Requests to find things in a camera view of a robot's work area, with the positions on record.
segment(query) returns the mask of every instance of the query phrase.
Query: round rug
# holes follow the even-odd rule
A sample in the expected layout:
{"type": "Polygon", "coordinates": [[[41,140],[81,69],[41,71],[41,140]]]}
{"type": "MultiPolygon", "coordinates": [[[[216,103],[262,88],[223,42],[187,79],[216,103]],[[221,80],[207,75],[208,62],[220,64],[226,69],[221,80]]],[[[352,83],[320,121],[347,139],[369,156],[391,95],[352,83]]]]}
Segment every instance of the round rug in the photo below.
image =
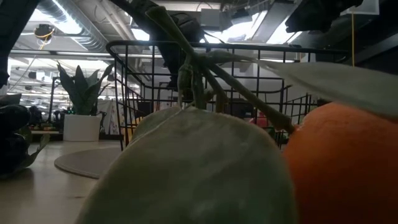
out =
{"type": "Polygon", "coordinates": [[[121,153],[120,148],[74,152],[54,161],[56,168],[71,174],[99,179],[121,153]]]}

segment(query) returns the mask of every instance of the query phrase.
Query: orange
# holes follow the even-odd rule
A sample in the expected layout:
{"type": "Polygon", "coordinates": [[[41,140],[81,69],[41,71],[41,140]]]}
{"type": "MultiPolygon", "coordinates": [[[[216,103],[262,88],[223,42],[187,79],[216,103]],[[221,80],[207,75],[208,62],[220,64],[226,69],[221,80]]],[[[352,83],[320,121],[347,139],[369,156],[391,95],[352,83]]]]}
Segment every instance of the orange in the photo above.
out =
{"type": "Polygon", "coordinates": [[[301,224],[398,223],[398,123],[329,103],[283,152],[301,224]]]}

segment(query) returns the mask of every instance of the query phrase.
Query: white planter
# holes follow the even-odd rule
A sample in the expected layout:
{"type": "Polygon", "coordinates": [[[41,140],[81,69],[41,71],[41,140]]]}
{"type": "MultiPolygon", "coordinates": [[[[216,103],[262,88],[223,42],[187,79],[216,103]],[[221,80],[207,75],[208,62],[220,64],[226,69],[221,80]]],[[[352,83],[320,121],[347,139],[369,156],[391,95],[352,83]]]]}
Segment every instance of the white planter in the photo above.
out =
{"type": "Polygon", "coordinates": [[[100,123],[100,117],[67,114],[63,123],[63,140],[98,141],[100,123]]]}

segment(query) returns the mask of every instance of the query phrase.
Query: black wire basket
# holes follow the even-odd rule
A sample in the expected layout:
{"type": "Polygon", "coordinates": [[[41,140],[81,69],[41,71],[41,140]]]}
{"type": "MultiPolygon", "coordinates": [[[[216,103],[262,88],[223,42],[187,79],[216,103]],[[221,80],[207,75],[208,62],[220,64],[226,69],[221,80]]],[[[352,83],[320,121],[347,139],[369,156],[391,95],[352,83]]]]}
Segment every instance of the black wire basket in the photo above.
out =
{"type": "MultiPolygon", "coordinates": [[[[168,87],[170,74],[167,68],[161,68],[163,60],[155,53],[155,47],[159,44],[170,44],[179,48],[174,42],[146,42],[146,41],[114,41],[106,48],[114,58],[115,69],[120,75],[115,75],[115,100],[118,114],[119,133],[124,135],[124,142],[121,141],[123,150],[124,144],[128,145],[134,129],[141,118],[155,111],[171,107],[177,104],[177,90],[168,87]],[[137,48],[147,49],[149,54],[134,54],[137,48]],[[137,58],[146,64],[141,70],[131,69],[132,63],[137,65],[137,58]]],[[[340,50],[304,49],[300,47],[279,47],[270,45],[245,45],[245,44],[201,44],[191,43],[195,51],[208,52],[209,50],[222,49],[232,54],[248,55],[259,60],[273,60],[281,63],[311,62],[312,57],[321,58],[323,61],[338,63],[344,58],[347,52],[340,50]]],[[[183,63],[183,52],[180,50],[180,61],[183,63]]],[[[249,62],[231,62],[221,65],[238,79],[246,88],[251,90],[258,98],[271,105],[280,112],[292,118],[292,122],[299,124],[303,117],[317,106],[317,99],[312,95],[286,84],[285,80],[265,71],[257,65],[249,62]]],[[[215,75],[220,82],[227,96],[229,103],[225,106],[224,112],[232,116],[246,119],[248,122],[257,124],[264,128],[281,147],[288,141],[287,133],[275,132],[272,124],[265,116],[248,103],[237,91],[227,86],[225,82],[215,75]]],[[[215,110],[215,97],[208,102],[207,110],[215,110]]]]}

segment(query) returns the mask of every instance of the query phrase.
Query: floor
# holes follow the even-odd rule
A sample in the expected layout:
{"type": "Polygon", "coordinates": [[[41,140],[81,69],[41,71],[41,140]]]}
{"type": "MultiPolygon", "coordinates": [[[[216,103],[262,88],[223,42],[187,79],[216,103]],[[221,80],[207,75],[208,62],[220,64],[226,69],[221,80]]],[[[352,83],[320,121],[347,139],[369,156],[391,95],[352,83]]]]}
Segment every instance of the floor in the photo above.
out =
{"type": "Polygon", "coordinates": [[[30,169],[0,180],[0,223],[73,223],[96,180],[60,171],[54,160],[71,152],[118,146],[119,141],[49,143],[30,169]]]}

